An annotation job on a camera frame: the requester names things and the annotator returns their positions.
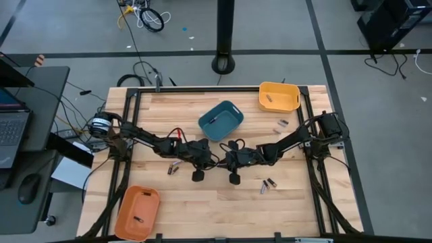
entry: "pole base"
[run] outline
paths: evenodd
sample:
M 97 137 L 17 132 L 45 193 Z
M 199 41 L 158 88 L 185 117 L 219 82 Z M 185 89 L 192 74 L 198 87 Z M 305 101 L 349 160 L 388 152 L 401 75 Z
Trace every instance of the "pole base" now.
M 222 53 L 216 53 L 215 58 L 211 62 L 211 68 L 213 71 L 215 71 L 216 74 L 230 74 L 234 71 L 234 68 L 236 67 L 236 62 L 232 58 L 231 53 L 230 54 L 222 54 Z

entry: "orange bin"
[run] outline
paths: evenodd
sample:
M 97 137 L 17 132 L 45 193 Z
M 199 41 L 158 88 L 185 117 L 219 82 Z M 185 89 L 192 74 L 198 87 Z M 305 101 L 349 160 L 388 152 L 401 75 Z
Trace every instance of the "orange bin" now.
M 293 84 L 263 82 L 259 86 L 259 108 L 289 113 L 300 106 L 300 89 Z
M 129 187 L 115 223 L 115 235 L 124 240 L 145 241 L 153 230 L 159 202 L 159 193 L 155 189 Z

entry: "plastic bin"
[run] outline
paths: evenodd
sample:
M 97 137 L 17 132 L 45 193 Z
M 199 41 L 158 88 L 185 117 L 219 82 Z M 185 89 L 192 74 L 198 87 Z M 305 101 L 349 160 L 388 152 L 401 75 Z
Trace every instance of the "plastic bin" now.
M 153 230 L 159 201 L 159 193 L 155 189 L 129 187 L 115 223 L 115 235 L 124 240 L 145 241 Z
M 204 114 L 198 125 L 207 138 L 220 141 L 234 131 L 243 119 L 243 113 L 231 101 L 223 101 Z
M 259 86 L 259 108 L 289 113 L 300 106 L 300 89 L 293 84 L 263 82 Z

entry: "gray floor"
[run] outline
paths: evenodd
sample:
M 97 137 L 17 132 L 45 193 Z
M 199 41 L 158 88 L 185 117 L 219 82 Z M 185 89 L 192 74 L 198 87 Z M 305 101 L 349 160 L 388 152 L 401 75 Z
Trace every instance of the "gray floor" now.
M 0 2 L 0 31 L 17 5 Z M 134 51 L 126 29 L 116 22 L 115 1 L 27 0 L 0 50 L 5 53 L 83 53 Z M 136 27 L 128 16 L 140 51 L 213 50 L 216 34 L 216 0 L 154 0 L 172 20 L 160 34 Z M 356 26 L 359 13 L 348 0 L 313 0 L 326 49 L 366 49 Z M 401 43 L 405 48 L 432 48 L 432 26 L 417 26 Z M 304 0 L 237 0 L 234 49 L 317 49 Z M 146 57 L 178 85 L 216 85 L 219 76 L 212 56 Z M 220 85 L 280 81 L 293 84 L 327 84 L 318 55 L 237 55 L 236 70 Z M 376 234 L 432 238 L 432 191 L 428 172 L 429 119 L 432 117 L 432 79 L 420 73 L 412 56 L 404 66 L 407 80 L 386 76 L 364 65 L 366 56 L 329 56 L 342 108 L 351 130 L 354 154 Z M 132 73 L 136 57 L 47 59 L 44 65 L 68 65 L 69 81 L 106 97 L 118 78 Z M 421 55 L 421 66 L 432 72 L 432 55 Z M 392 72 L 390 56 L 379 67 Z M 128 85 L 135 85 L 133 80 Z M 101 102 L 78 95 L 67 86 L 69 98 L 85 117 L 94 115 Z M 2 242 L 48 242 L 75 236 L 80 216 L 79 193 L 60 194 L 51 212 L 55 227 L 38 226 L 32 235 L 0 236 Z

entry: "laptop keyboard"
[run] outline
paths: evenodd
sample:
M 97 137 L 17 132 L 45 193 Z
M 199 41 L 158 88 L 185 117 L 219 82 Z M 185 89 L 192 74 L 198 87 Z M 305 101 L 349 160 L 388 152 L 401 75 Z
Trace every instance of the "laptop keyboard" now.
M 16 145 L 23 128 L 22 120 L 0 120 L 0 146 Z

